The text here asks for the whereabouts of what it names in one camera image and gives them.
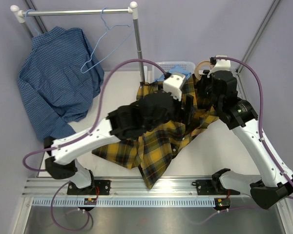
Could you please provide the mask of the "wooden hanger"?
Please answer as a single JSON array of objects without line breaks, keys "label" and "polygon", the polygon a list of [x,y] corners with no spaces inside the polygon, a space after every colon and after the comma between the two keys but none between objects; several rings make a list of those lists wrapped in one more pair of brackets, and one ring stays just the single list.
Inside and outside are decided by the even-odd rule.
[{"label": "wooden hanger", "polygon": [[196,65],[194,75],[198,80],[200,80],[202,78],[203,71],[211,70],[213,67],[214,65],[212,65],[209,60],[204,60]]}]

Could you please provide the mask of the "light blue shirt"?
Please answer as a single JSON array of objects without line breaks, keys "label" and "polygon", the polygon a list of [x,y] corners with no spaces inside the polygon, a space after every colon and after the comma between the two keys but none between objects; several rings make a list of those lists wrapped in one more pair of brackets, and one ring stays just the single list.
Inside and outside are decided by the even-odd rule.
[{"label": "light blue shirt", "polygon": [[183,68],[181,68],[180,66],[174,66],[173,68],[171,68],[170,70],[167,71],[168,73],[180,73],[186,76],[186,79],[189,79],[190,76],[193,74],[191,72],[185,71]]}]

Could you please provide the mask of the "yellow plaid shirt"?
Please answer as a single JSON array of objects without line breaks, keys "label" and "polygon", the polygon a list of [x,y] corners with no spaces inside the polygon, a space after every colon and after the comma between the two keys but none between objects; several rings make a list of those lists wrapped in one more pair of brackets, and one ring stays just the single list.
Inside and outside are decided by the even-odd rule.
[{"label": "yellow plaid shirt", "polygon": [[151,189],[178,153],[218,120],[212,106],[197,106],[198,81],[191,75],[183,86],[184,95],[194,97],[190,125],[169,121],[138,139],[109,144],[92,150],[92,154],[127,169],[138,168],[146,187]]}]

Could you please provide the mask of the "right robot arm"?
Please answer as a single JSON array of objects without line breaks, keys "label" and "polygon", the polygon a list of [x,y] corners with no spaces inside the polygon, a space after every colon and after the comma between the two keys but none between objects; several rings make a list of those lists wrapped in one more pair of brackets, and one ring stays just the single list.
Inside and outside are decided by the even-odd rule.
[{"label": "right robot arm", "polygon": [[197,83],[198,95],[211,98],[219,119],[238,137],[254,161],[259,175],[243,175],[224,168],[212,175],[211,188],[250,196],[269,209],[293,193],[293,171],[280,158],[259,124],[252,105],[238,97],[237,79],[230,71],[204,70]]}]

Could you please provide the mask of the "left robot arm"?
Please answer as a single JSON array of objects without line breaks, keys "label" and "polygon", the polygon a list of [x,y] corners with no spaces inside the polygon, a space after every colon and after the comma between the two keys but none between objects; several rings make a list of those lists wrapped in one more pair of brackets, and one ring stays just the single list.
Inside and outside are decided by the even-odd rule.
[{"label": "left robot arm", "polygon": [[46,171],[53,179],[69,179],[83,194],[91,194],[95,189],[93,173],[77,158],[108,144],[138,138],[170,120],[188,124],[194,98],[186,95],[184,100],[183,104],[171,93],[158,91],[110,112],[95,127],[54,140],[44,161]]}]

